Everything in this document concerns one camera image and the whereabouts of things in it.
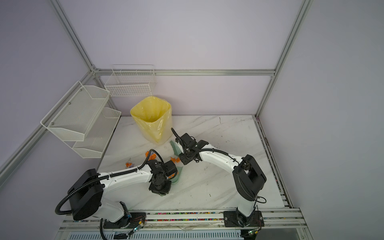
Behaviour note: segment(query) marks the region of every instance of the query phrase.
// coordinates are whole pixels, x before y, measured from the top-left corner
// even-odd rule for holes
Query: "yellow trash bag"
[[[144,138],[156,144],[164,144],[172,135],[172,107],[164,99],[146,97],[131,109],[131,115]]]

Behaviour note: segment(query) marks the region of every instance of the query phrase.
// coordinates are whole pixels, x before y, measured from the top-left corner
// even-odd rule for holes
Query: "orange flower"
[[[156,159],[156,154],[152,154],[150,157],[149,157],[149,160],[153,160],[153,159]]]
[[[173,161],[173,163],[177,163],[177,162],[180,162],[180,158],[170,158],[171,161]]]

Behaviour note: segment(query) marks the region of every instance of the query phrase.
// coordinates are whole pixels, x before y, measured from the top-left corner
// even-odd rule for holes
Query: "white marble surface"
[[[173,116],[173,128],[181,136],[188,133],[197,141],[205,140],[230,154],[252,155],[267,181],[259,196],[267,203],[259,208],[282,208],[284,203],[251,115]],[[175,157],[167,141],[156,146],[143,138],[132,117],[122,117],[116,127],[98,172],[124,169],[126,162],[141,165],[145,153],[153,148],[166,162]],[[123,201],[131,210],[181,210],[236,208],[241,196],[233,176],[221,168],[194,161],[183,166],[179,180],[172,184],[169,194],[159,196],[148,190],[150,183],[140,183],[112,192],[108,198]]]

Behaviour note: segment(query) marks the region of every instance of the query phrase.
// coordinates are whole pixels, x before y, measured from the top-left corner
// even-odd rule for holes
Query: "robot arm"
[[[176,148],[181,152],[180,160],[184,165],[192,160],[206,161],[219,166],[232,173],[236,189],[243,197],[236,209],[238,225],[247,226],[254,213],[255,201],[258,192],[263,188],[266,177],[255,159],[246,155],[245,157],[228,154],[206,141],[196,142],[187,133],[176,136]],[[123,202],[114,202],[107,198],[108,193],[119,190],[140,182],[151,182],[149,190],[153,193],[166,195],[171,187],[171,179],[177,175],[177,169],[172,161],[164,163],[156,159],[149,160],[151,149],[144,163],[128,170],[110,173],[97,173],[95,169],[86,171],[83,176],[71,187],[68,195],[58,204],[55,212],[67,214],[72,212],[74,220],[82,220],[90,216],[108,219],[116,223],[118,227],[124,228],[129,223],[130,213]],[[61,211],[61,206],[69,199],[71,211]]]
[[[265,174],[256,160],[250,155],[240,157],[228,154],[203,140],[196,142],[187,133],[179,137],[173,129],[172,132],[176,137],[178,152],[181,152],[179,158],[184,165],[192,160],[206,161],[232,173],[236,189],[243,197],[236,209],[238,225],[247,226],[255,209],[257,194],[266,182]]]

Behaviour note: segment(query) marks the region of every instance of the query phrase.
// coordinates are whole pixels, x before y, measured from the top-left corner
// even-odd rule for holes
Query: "white metal shelf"
[[[103,108],[85,140],[76,142],[72,149],[82,158],[101,158],[120,115],[117,110]]]
[[[109,99],[105,89],[78,84],[79,89],[53,120],[40,122],[62,141],[84,141]]]

